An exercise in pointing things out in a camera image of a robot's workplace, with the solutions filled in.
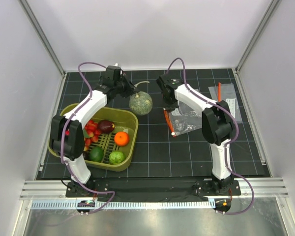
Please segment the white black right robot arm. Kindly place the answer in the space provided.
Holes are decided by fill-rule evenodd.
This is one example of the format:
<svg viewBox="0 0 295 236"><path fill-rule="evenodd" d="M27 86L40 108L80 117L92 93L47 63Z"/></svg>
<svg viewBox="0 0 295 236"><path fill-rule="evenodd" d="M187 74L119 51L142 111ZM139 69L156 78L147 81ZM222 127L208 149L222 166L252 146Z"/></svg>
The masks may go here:
<svg viewBox="0 0 295 236"><path fill-rule="evenodd" d="M170 79L167 74L159 76L156 83L161 89L165 111L174 111L182 102L201 116L202 135L210 144L213 160L212 190L218 195L227 193L234 181L230 141L235 135L228 103L209 99L181 80Z"/></svg>

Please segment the netted green melon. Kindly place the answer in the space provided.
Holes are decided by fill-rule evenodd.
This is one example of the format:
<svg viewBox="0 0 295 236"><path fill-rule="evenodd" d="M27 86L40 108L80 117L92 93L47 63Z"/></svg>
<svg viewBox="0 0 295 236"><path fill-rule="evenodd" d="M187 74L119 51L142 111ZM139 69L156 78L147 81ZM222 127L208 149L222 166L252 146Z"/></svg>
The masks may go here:
<svg viewBox="0 0 295 236"><path fill-rule="evenodd" d="M132 113L137 116L144 116L151 112L153 101L151 96L143 91L137 89L138 85L149 83L149 81L141 81L134 85L134 94L130 96L129 108Z"/></svg>

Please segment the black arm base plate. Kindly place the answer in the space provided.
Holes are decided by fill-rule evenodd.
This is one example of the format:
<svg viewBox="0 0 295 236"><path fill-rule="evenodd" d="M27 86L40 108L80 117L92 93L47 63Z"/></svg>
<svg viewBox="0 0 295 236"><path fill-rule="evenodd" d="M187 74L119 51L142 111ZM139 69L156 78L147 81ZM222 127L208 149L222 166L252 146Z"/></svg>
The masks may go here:
<svg viewBox="0 0 295 236"><path fill-rule="evenodd" d="M207 178L188 177L152 177L152 178L97 178L91 180L87 187L99 192L115 191L117 201L163 201L165 198L187 199L204 196L241 195L239 182L219 190L218 185Z"/></svg>

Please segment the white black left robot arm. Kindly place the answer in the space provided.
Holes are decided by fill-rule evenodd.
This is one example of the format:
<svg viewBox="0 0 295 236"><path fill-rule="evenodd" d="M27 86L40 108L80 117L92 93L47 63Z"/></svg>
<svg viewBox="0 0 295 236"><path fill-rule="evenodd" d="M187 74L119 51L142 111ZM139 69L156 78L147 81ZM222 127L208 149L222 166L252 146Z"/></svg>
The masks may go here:
<svg viewBox="0 0 295 236"><path fill-rule="evenodd" d="M102 79L94 89L81 72L81 66L98 65L105 68ZM65 115L56 115L51 121L49 148L60 155L62 164L67 166L77 191L84 197L94 192L90 182L91 172L83 157L85 146L84 127L87 122L118 94L127 98L136 91L134 85L126 78L123 70L116 65L107 67L96 62L83 62L78 65L78 72L89 89L88 95L73 110Z"/></svg>

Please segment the clear zip bag orange zipper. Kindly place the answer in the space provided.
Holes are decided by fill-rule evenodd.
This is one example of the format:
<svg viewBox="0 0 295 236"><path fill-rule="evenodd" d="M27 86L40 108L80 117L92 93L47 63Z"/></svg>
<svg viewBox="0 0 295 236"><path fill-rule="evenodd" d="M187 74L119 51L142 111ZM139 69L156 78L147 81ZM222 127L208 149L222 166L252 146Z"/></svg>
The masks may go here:
<svg viewBox="0 0 295 236"><path fill-rule="evenodd" d="M166 122L173 137L202 128L202 112L212 106L202 100L178 101L174 104L163 102Z"/></svg>

